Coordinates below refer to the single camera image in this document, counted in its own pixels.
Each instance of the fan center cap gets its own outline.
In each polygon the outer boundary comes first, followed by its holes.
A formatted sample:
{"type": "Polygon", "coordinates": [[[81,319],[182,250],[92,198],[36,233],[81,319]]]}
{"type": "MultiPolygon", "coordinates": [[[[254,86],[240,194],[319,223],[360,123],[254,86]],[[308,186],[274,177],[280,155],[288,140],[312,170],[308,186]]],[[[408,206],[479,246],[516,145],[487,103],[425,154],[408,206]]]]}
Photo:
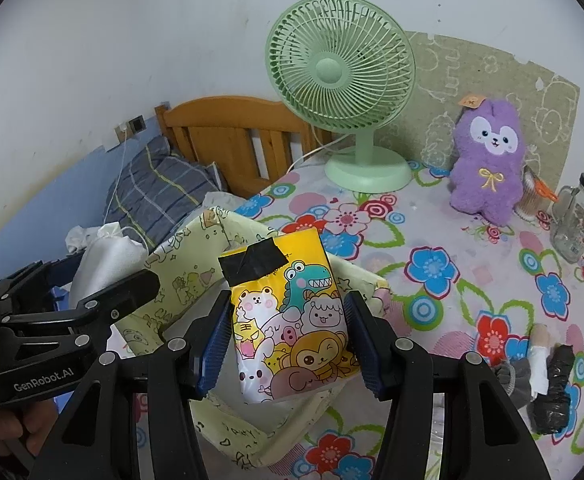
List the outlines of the fan center cap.
{"type": "Polygon", "coordinates": [[[331,57],[324,57],[316,63],[316,77],[325,84],[331,85],[343,76],[341,64],[331,57]]]}

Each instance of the white wall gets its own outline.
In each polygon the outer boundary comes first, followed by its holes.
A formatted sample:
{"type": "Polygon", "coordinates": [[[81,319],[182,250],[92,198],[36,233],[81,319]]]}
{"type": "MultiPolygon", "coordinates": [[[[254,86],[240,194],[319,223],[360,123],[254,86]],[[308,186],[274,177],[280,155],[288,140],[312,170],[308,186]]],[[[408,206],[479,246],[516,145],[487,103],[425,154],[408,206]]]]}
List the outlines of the white wall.
{"type": "MultiPolygon", "coordinates": [[[[213,94],[275,98],[272,22],[296,0],[6,0],[0,7],[0,227],[122,120],[213,94]]],[[[530,59],[581,88],[561,184],[584,171],[584,12],[575,0],[370,0],[408,30],[530,59]]]]}

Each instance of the purple stuffed animal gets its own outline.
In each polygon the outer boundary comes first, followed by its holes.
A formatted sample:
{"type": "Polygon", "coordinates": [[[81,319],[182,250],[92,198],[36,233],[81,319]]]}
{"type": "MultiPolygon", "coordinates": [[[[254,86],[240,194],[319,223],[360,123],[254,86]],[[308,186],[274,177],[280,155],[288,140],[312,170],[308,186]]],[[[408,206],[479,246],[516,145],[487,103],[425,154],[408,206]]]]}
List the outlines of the purple stuffed animal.
{"type": "Polygon", "coordinates": [[[465,110],[454,130],[454,142],[459,159],[450,174],[456,186],[450,205],[506,225],[523,196],[525,144],[516,109],[508,101],[485,100],[475,110],[465,110]]]}

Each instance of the wooden headboard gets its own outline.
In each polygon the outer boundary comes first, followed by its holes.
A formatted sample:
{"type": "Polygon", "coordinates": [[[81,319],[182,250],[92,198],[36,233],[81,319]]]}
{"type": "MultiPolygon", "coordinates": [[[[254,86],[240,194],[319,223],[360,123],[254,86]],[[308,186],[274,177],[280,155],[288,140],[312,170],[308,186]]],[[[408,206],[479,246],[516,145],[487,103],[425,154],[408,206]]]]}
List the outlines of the wooden headboard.
{"type": "MultiPolygon", "coordinates": [[[[219,96],[188,101],[171,110],[155,108],[163,136],[185,158],[208,165],[216,162],[230,190],[245,198],[281,178],[292,163],[290,133],[301,136],[303,153],[319,144],[310,125],[281,102],[254,97],[219,96]],[[259,171],[251,132],[261,139],[267,176],[259,171]]],[[[316,128],[322,144],[331,134],[316,128]]]]}

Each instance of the green electric fan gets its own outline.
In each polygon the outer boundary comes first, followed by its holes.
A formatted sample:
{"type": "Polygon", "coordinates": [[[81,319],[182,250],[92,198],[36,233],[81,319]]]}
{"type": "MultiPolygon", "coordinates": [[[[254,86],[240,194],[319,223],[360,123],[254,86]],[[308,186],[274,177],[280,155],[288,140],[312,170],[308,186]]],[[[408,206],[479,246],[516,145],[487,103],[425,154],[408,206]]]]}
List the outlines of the green electric fan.
{"type": "Polygon", "coordinates": [[[389,14],[365,0],[302,0],[272,27],[265,62],[295,114],[337,134],[356,134],[354,147],[328,160],[331,181],[367,193],[409,183],[405,159],[374,146],[374,130],[399,114],[414,88],[409,40],[389,14]]]}

